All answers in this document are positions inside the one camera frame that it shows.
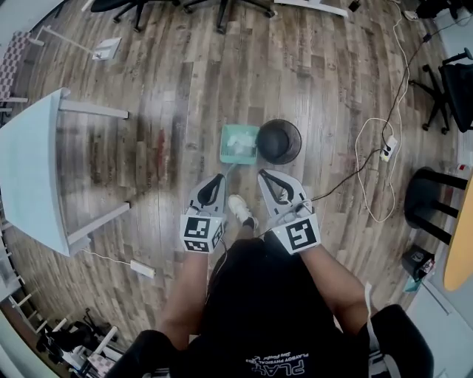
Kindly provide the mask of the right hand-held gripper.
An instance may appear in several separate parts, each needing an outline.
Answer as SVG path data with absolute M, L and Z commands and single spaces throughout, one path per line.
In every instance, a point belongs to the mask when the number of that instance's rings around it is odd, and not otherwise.
M 319 246 L 318 219 L 301 182 L 281 171 L 261 169 L 258 183 L 269 216 L 281 216 L 268 235 L 289 255 Z M 283 190 L 293 193 L 293 200 L 288 205 L 280 197 Z

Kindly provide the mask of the green dustpan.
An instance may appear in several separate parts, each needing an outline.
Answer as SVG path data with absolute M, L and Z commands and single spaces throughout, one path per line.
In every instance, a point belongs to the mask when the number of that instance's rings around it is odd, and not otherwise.
M 232 134 L 247 133 L 255 137 L 255 146 L 251 154 L 232 154 L 226 147 L 226 142 Z M 238 124 L 228 124 L 222 127 L 220 141 L 220 162 L 235 165 L 254 165 L 257 160 L 256 138 L 259 133 L 259 127 Z

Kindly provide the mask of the black wire waste bin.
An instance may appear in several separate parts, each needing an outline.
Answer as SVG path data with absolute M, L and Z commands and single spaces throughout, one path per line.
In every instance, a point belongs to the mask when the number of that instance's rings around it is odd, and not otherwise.
M 291 122 L 273 119 L 259 128 L 256 147 L 262 158 L 270 164 L 285 165 L 299 155 L 302 136 Z

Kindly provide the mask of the white paper scraps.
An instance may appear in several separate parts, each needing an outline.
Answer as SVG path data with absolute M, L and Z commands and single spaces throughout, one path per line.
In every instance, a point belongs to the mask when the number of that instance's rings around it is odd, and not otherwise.
M 232 154 L 251 154 L 255 146 L 255 137 L 247 133 L 232 134 L 226 147 Z

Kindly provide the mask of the person's left forearm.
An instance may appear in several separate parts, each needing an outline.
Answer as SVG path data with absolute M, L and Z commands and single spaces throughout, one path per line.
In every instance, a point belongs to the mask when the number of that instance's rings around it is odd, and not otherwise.
M 163 310 L 160 331 L 178 350 L 197 335 L 207 296 L 208 255 L 188 252 Z

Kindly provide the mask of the person's left shoe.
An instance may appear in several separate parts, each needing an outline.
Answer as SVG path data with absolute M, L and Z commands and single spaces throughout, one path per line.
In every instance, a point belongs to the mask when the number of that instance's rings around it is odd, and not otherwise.
M 228 197 L 228 206 L 243 226 L 247 225 L 253 230 L 258 227 L 257 218 L 252 214 L 246 201 L 240 195 L 231 194 Z

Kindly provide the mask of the white power strip with plugs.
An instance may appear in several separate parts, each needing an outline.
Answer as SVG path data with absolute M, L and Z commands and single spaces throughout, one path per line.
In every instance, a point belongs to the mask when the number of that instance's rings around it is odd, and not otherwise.
M 392 135 L 390 135 L 381 149 L 380 159 L 384 162 L 389 162 L 395 152 L 397 144 L 398 141 Z

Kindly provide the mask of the person's black shirt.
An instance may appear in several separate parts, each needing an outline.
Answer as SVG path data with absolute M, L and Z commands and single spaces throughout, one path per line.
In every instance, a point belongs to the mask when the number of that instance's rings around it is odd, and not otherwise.
M 197 335 L 176 349 L 160 328 L 141 332 L 106 378 L 369 378 L 370 340 L 382 371 L 432 378 L 434 359 L 398 305 L 368 309 L 356 335 L 343 332 L 301 256 L 256 238 L 237 240 L 207 274 Z

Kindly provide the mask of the black storage box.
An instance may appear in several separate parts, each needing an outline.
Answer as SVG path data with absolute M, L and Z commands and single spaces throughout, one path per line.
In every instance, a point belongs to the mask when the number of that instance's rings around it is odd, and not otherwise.
M 423 279 L 435 265 L 435 255 L 413 244 L 401 259 L 402 267 L 414 281 Z

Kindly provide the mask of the light blue table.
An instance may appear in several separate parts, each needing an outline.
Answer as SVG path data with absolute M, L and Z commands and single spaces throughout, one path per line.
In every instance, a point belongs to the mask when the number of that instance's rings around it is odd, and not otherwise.
M 6 220 L 37 242 L 70 257 L 85 249 L 89 234 L 121 216 L 123 202 L 73 233 L 61 211 L 56 164 L 56 126 L 62 111 L 127 119 L 125 110 L 68 100 L 60 88 L 0 128 L 0 195 Z

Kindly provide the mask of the yellow round table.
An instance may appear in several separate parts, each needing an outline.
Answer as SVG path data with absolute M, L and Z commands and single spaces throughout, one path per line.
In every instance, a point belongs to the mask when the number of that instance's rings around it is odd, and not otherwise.
M 473 275 L 473 174 L 468 182 L 449 245 L 443 275 L 448 291 L 459 289 Z

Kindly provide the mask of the black office chair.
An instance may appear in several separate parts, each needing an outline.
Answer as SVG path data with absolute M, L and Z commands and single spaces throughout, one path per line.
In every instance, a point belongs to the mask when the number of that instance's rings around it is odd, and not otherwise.
M 442 65 L 438 67 L 442 89 L 429 64 L 422 66 L 422 70 L 429 74 L 432 88 L 416 80 L 408 81 L 410 86 L 421 88 L 434 100 L 429 119 L 422 125 L 424 131 L 429 130 L 439 111 L 444 121 L 442 134 L 447 134 L 450 130 L 450 117 L 453 117 L 459 132 L 466 133 L 473 130 L 473 63 L 456 63 L 464 58 L 473 61 L 473 54 L 466 47 L 461 53 L 442 61 Z
M 186 2 L 183 5 L 183 10 L 186 14 L 192 14 L 194 12 L 193 7 L 207 2 L 210 0 L 191 0 Z M 262 2 L 261 0 L 217 0 L 219 2 L 219 8 L 217 12 L 217 20 L 216 20 L 216 31 L 220 35 L 224 35 L 226 33 L 226 22 L 224 22 L 225 12 L 231 8 L 231 5 L 235 1 L 244 2 L 246 4 L 250 4 L 253 7 L 259 8 L 263 11 L 263 14 L 267 18 L 273 18 L 276 15 L 276 12 L 267 4 L 266 2 Z
M 121 16 L 131 9 L 136 9 L 134 31 L 141 32 L 140 18 L 144 6 L 153 1 L 171 2 L 175 7 L 180 6 L 180 0 L 94 0 L 90 7 L 92 13 L 105 13 L 120 8 L 121 11 L 112 19 L 114 23 L 119 24 Z

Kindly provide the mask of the checkered table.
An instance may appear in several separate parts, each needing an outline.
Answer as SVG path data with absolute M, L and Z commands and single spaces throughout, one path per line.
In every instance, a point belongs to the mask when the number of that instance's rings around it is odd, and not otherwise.
M 0 63 L 0 103 L 26 103 L 28 101 L 26 97 L 12 97 L 11 89 L 18 65 L 30 43 L 30 36 L 31 32 L 14 32 L 7 46 Z
M 88 332 L 71 351 L 62 351 L 71 378 L 105 378 L 123 353 L 112 344 L 118 340 L 118 328 L 105 335 Z

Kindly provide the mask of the black metal rack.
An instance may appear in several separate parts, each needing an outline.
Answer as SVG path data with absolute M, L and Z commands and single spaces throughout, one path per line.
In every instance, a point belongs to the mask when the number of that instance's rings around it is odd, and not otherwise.
M 110 323 L 96 323 L 90 308 L 86 308 L 81 320 L 67 325 L 64 319 L 63 324 L 59 323 L 54 329 L 46 325 L 40 332 L 36 349 L 46 353 L 53 364 L 67 364 L 71 373 L 78 373 L 85 369 L 88 357 L 111 330 Z

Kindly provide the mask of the white metal rack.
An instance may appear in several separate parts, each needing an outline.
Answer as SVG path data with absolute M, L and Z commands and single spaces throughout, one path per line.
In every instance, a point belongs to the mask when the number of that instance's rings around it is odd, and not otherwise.
M 26 326 L 37 335 L 65 327 L 68 321 L 66 317 L 51 320 L 38 311 L 33 303 L 37 290 L 26 290 L 24 279 L 15 270 L 10 256 L 10 252 L 0 249 L 0 303 L 7 301 Z

